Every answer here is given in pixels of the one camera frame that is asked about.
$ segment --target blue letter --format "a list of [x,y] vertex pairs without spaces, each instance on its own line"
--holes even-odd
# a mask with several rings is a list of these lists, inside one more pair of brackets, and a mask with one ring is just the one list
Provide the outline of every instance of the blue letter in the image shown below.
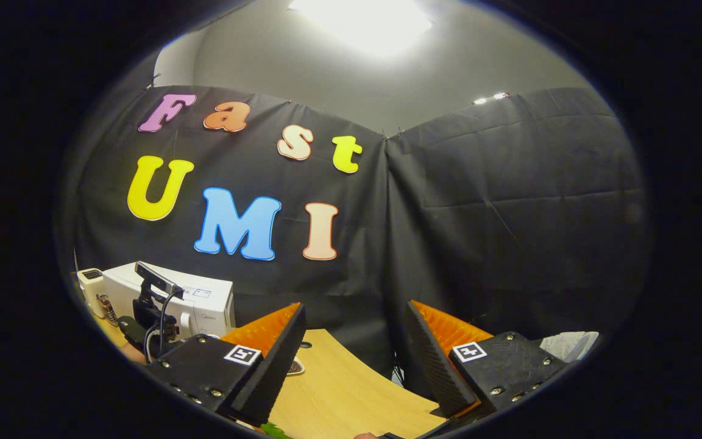
[[207,200],[207,211],[202,225],[202,236],[194,243],[198,252],[215,254],[221,245],[215,241],[216,231],[221,231],[226,253],[233,255],[248,235],[245,247],[240,250],[244,258],[270,261],[275,252],[270,247],[272,222],[281,210],[281,202],[275,198],[259,197],[248,206],[243,216],[237,216],[232,192],[220,187],[207,187],[202,192]]

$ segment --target orange textured pad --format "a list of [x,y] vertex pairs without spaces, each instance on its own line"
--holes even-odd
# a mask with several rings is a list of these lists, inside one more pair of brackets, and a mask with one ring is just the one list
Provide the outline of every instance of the orange textured pad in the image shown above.
[[259,349],[262,356],[267,357],[270,348],[278,340],[286,323],[294,317],[294,312],[298,308],[300,308],[299,302],[292,303],[292,305],[271,312],[267,316],[231,331],[221,339],[232,344],[241,344],[247,348]]
[[443,354],[447,357],[454,346],[493,337],[492,334],[480,330],[470,323],[465,323],[439,309],[432,308],[432,306],[424,305],[415,300],[410,302],[413,303],[421,317],[427,322],[432,335],[434,335],[435,340],[438,341],[441,350],[443,350]]

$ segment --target wooden table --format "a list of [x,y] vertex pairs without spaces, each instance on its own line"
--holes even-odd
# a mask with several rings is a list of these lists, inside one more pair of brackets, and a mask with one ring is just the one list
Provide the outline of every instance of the wooden table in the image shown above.
[[[126,339],[117,327],[98,319],[115,346]],[[431,415],[437,402],[409,392],[348,352],[326,330],[308,330],[297,358],[305,372],[287,376],[270,414],[292,439],[353,439],[361,433],[393,433],[415,439],[445,422]]]

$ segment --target yellow letter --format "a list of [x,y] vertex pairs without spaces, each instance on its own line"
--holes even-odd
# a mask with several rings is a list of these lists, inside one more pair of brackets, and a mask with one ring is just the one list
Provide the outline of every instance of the yellow letter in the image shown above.
[[308,203],[305,210],[310,214],[310,234],[303,256],[315,261],[329,261],[338,253],[332,248],[332,218],[338,208],[324,203]]
[[224,102],[215,107],[215,112],[207,115],[203,125],[211,130],[221,130],[234,133],[246,127],[246,117],[251,111],[245,102]]
[[332,157],[332,163],[335,168],[342,170],[344,173],[354,173],[359,170],[359,165],[351,163],[353,153],[361,154],[362,147],[356,144],[354,136],[334,137],[332,143],[338,145],[335,147],[335,155]]
[[283,138],[278,141],[278,153],[295,160],[310,157],[310,145],[313,133],[299,125],[289,125],[283,129]]
[[172,208],[175,207],[175,200],[178,199],[178,192],[180,192],[183,178],[194,169],[192,162],[187,162],[186,160],[171,161],[169,169],[172,171],[169,174],[161,200],[156,203],[148,202],[145,198],[148,185],[151,184],[154,172],[161,168],[162,164],[164,164],[164,160],[152,155],[143,155],[137,160],[137,172],[134,174],[132,185],[129,187],[129,196],[126,198],[126,202],[129,204],[129,211],[137,218],[158,221],[169,215]]

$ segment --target gray wall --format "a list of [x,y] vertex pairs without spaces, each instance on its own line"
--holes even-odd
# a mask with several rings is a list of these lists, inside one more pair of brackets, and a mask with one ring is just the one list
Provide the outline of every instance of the gray wall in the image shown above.
[[[291,1],[253,2],[173,42],[159,57],[156,84],[291,98],[387,136],[500,91],[590,87],[517,23],[457,0],[418,2],[433,27],[387,59],[346,47],[288,10]],[[356,23],[347,31],[364,29]]]

